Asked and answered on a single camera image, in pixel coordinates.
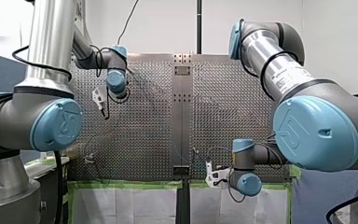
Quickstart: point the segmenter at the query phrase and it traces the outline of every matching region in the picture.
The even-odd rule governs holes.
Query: vertical metal post
[[[69,70],[74,40],[76,0],[38,0],[28,61]],[[17,87],[37,87],[71,93],[68,76],[58,71],[28,66],[25,80]]]
[[[197,54],[202,54],[202,0],[197,0]]]
[[[190,123],[192,114],[193,77],[191,55],[174,55],[172,77],[172,154],[173,175],[183,182],[176,196],[176,224],[190,223]]]

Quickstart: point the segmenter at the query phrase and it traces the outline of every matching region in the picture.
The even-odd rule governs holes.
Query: perforated metal panel
[[[205,178],[205,159],[211,147],[231,149],[236,138],[263,140],[270,134],[271,101],[259,80],[247,75],[228,56],[194,55],[193,63],[193,178]],[[230,165],[231,153],[212,149],[213,164]],[[283,181],[286,169],[257,165],[263,181]]]
[[[91,100],[91,92],[103,85],[105,71],[96,78],[95,70],[73,69],[75,94],[85,121],[74,145],[78,155],[70,170],[72,179],[171,180],[172,166],[179,160],[192,163],[191,178],[205,178],[208,148],[231,149],[235,138],[260,141],[270,133],[271,101],[261,91],[257,78],[246,75],[241,65],[227,56],[190,58],[191,63],[186,64],[191,68],[192,83],[186,77],[182,84],[192,88],[185,88],[178,83],[181,78],[174,77],[178,60],[173,55],[130,56],[129,68],[134,72],[128,76],[131,96],[123,105],[111,102],[110,120],[103,119]],[[192,92],[180,98],[173,92],[178,85]],[[189,105],[182,120],[189,118],[190,122],[172,116],[181,108],[180,99]],[[179,137],[183,141],[183,135],[175,132],[179,124],[182,130],[189,131],[189,147],[174,146]],[[183,148],[189,148],[190,156],[181,152]],[[86,163],[85,158],[91,154],[95,162]],[[231,163],[230,152],[223,150],[212,150],[211,158],[214,164]],[[267,166],[257,166],[256,172],[264,181],[283,181],[288,173]]]
[[[95,70],[76,73],[76,96],[84,110],[82,134],[77,140],[78,157],[73,179],[172,179],[171,82],[172,55],[129,57],[129,101],[110,102],[110,119],[104,120],[91,92],[104,84]],[[85,157],[94,154],[94,163]]]

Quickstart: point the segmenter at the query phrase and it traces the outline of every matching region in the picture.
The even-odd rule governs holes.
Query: green tape
[[[287,189],[286,183],[263,183],[263,189]],[[209,188],[205,180],[191,180],[190,187],[192,189]]]
[[[67,202],[68,202],[68,194],[65,194],[62,197],[62,204],[67,203]]]
[[[302,171],[300,168],[296,167],[295,165],[291,165],[289,168],[289,175],[291,177],[295,177],[297,179],[301,178]]]
[[[68,182],[68,188],[72,189],[180,189],[181,187],[181,181],[90,180]]]
[[[205,180],[190,180],[190,187],[192,189],[207,189],[209,188]]]

